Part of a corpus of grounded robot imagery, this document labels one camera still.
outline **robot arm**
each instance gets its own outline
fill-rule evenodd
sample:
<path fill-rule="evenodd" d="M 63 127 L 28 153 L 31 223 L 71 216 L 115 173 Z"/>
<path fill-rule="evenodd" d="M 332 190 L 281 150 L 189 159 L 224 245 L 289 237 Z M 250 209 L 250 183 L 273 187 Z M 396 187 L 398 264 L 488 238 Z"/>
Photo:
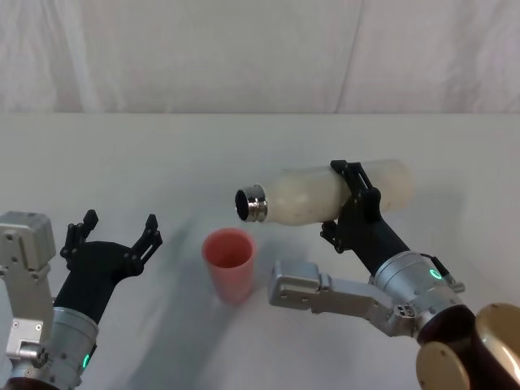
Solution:
<path fill-rule="evenodd" d="M 150 215 L 137 243 L 86 242 L 98 222 L 90 210 L 83 223 L 68 227 L 61 250 L 70 273 L 54 300 L 46 275 L 54 255 L 50 221 L 43 214 L 0 217 L 0 276 L 14 315 L 7 345 L 13 369 L 6 390 L 71 390 L 92 357 L 98 324 L 118 282 L 142 273 L 162 244 Z"/>
<path fill-rule="evenodd" d="M 422 388 L 519 389 L 520 309 L 492 304 L 475 316 L 458 297 L 464 284 L 438 258 L 410 250 L 383 221 L 379 190 L 361 164 L 333 161 L 331 167 L 352 195 L 337 223 L 322 224 L 321 237 L 339 254 L 351 249 L 369 281 L 333 279 L 313 263 L 277 262 L 270 303 L 359 317 L 387 336 L 416 338 Z"/>
<path fill-rule="evenodd" d="M 6 355 L 13 364 L 45 363 L 45 343 L 53 321 L 47 274 L 55 255 L 50 220 L 43 214 L 9 212 L 0 216 L 0 278 L 6 284 L 13 321 Z"/>
<path fill-rule="evenodd" d="M 361 164 L 333 161 L 331 167 L 345 179 L 352 196 L 337 223 L 323 223 L 321 237 L 339 254 L 353 250 L 370 272 L 369 283 L 333 279 L 312 263 L 280 262 L 271 280 L 271 304 L 364 318 L 388 336 L 412 336 L 421 343 L 458 337 L 471 328 L 474 316 L 457 296 L 464 285 L 438 259 L 440 269 L 411 251 L 384 222 L 380 192 Z M 446 327 L 440 321 L 445 316 L 457 317 L 458 325 Z"/>

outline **plastic cup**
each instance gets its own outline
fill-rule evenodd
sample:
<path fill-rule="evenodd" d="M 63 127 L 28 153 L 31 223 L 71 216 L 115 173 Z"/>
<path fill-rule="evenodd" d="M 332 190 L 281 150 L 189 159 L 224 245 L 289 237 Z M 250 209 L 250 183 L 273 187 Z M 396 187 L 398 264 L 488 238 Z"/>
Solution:
<path fill-rule="evenodd" d="M 202 244 L 202 257 L 219 298 L 230 304 L 245 301 L 253 289 L 253 238 L 232 227 L 211 233 Z"/>

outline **white backdrop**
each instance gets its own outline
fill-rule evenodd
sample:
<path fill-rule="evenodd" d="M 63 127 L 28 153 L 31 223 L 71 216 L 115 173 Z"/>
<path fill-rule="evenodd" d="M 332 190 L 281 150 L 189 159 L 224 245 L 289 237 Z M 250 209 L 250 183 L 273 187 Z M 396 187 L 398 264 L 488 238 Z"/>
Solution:
<path fill-rule="evenodd" d="M 512 115 L 4 115 L 0 212 L 46 213 L 58 249 L 89 208 L 100 217 L 92 240 L 127 245 L 148 213 L 158 217 L 164 245 L 115 290 L 84 390 L 417 389 L 413 340 L 267 304 L 277 258 L 317 262 L 339 278 L 368 274 L 320 239 L 319 225 L 239 223 L 234 193 L 285 167 L 401 158 L 417 193 L 386 215 L 390 225 L 466 283 L 471 309 L 519 305 L 519 124 Z M 257 290 L 237 309 L 215 299 L 200 256 L 204 237 L 228 226 L 251 232 L 259 248 Z M 51 265 L 56 293 L 67 270 L 61 258 Z M 10 323 L 0 288 L 0 345 Z M 10 364 L 0 363 L 2 382 Z"/>
<path fill-rule="evenodd" d="M 0 111 L 520 111 L 518 0 L 2 0 Z"/>

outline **bottle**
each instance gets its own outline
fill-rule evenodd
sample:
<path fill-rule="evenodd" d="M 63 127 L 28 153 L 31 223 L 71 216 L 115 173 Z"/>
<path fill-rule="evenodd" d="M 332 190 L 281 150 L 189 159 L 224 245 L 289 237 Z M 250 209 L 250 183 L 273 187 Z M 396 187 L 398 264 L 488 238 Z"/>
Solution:
<path fill-rule="evenodd" d="M 381 211 L 400 209 L 412 197 L 412 176 L 403 162 L 370 161 L 362 167 L 381 192 Z M 238 190 L 235 206 L 243 221 L 296 226 L 337 219 L 349 196 L 345 179 L 331 167 L 312 167 L 284 170 L 270 183 Z"/>

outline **metal bracket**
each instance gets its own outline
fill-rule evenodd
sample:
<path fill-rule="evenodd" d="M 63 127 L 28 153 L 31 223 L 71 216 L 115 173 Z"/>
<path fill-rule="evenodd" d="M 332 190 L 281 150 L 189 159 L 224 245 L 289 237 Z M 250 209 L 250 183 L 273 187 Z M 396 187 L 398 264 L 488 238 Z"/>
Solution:
<path fill-rule="evenodd" d="M 338 223 L 322 224 L 320 236 L 334 246 L 338 254 L 353 249 L 355 232 L 363 232 L 371 223 L 382 219 L 379 210 L 381 193 L 374 188 L 361 163 L 331 161 L 331 168 L 347 183 L 351 196 L 343 205 Z"/>
<path fill-rule="evenodd" d="M 6 355 L 42 366 L 54 311 L 47 274 L 55 255 L 50 220 L 10 211 L 0 216 L 0 279 L 6 284 L 13 322 Z"/>
<path fill-rule="evenodd" d="M 446 280 L 448 282 L 448 286 L 453 290 L 454 293 L 456 294 L 461 294 L 463 292 L 465 292 L 466 290 L 466 285 L 463 284 L 462 282 L 457 282 L 452 276 L 451 274 L 448 274 L 444 277 L 444 280 Z"/>
<path fill-rule="evenodd" d="M 413 336 L 413 309 L 373 284 L 333 279 L 311 262 L 278 261 L 269 286 L 273 306 L 336 313 L 369 321 L 387 336 Z"/>

